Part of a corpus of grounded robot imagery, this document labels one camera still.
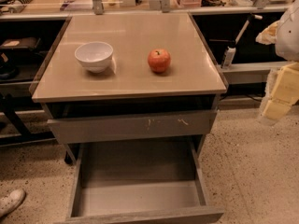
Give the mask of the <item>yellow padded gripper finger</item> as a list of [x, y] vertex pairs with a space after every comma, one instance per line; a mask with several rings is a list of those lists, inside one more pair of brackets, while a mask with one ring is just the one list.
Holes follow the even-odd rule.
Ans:
[[279, 121], [299, 101], [299, 63], [272, 69], [261, 103], [262, 121]]

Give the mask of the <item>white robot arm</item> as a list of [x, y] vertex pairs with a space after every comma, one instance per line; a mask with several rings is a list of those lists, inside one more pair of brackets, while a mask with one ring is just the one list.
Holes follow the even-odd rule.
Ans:
[[258, 43], [275, 45], [276, 55], [290, 62], [268, 74], [259, 121], [274, 125], [299, 101], [299, 0], [278, 21], [260, 32]]

